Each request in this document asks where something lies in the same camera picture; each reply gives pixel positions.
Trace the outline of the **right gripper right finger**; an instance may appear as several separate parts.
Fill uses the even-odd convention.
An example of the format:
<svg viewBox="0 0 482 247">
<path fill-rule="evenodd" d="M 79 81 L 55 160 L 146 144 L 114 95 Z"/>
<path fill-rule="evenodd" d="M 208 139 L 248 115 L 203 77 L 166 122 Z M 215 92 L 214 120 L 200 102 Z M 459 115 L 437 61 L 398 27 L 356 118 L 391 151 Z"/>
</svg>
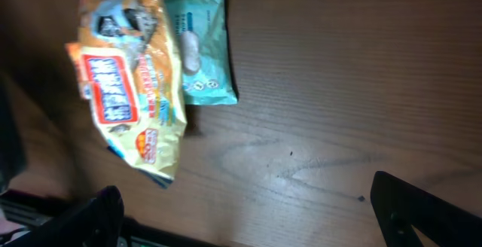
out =
<svg viewBox="0 0 482 247">
<path fill-rule="evenodd" d="M 375 172 L 370 199 L 387 246 L 421 246 L 416 230 L 439 246 L 481 245 L 480 217 L 387 172 Z"/>
</svg>

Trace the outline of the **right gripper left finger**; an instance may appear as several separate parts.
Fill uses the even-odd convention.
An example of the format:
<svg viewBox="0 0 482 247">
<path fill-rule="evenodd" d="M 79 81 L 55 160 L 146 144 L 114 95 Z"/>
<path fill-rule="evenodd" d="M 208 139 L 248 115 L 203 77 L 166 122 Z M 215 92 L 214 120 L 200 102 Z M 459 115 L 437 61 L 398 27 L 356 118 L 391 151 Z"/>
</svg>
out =
<svg viewBox="0 0 482 247">
<path fill-rule="evenodd" d="M 124 202 L 115 186 L 7 243 L 7 247 L 116 247 Z"/>
</svg>

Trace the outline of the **mint white snack packet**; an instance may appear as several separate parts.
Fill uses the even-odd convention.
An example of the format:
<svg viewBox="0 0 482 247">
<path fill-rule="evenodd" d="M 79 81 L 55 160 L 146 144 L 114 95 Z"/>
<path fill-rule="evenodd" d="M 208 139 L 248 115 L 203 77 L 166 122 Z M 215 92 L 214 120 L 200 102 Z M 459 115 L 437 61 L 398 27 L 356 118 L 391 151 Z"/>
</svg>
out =
<svg viewBox="0 0 482 247">
<path fill-rule="evenodd" d="M 182 57 L 185 103 L 235 105 L 225 0 L 166 0 Z"/>
</svg>

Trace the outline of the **small orange snack box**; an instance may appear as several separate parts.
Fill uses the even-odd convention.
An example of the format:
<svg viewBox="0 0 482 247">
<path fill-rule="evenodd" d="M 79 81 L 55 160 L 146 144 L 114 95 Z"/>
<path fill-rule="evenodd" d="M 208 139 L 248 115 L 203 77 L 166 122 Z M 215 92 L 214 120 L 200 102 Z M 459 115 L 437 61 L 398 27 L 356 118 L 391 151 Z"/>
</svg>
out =
<svg viewBox="0 0 482 247">
<path fill-rule="evenodd" d="M 78 42 L 70 42 L 65 44 L 66 51 L 75 68 L 75 75 L 78 83 L 80 97 L 85 100 L 91 100 L 90 82 L 81 66 L 81 47 Z"/>
</svg>

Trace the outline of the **yellow red noodle packet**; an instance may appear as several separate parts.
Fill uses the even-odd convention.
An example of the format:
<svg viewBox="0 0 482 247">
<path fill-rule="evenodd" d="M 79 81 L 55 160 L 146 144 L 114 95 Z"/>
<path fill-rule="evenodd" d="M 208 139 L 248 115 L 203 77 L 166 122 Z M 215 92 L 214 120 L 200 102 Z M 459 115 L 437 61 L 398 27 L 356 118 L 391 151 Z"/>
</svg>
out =
<svg viewBox="0 0 482 247">
<path fill-rule="evenodd" d="M 79 19 L 76 42 L 96 128 L 129 166 L 171 184 L 187 118 L 163 0 L 80 0 Z"/>
</svg>

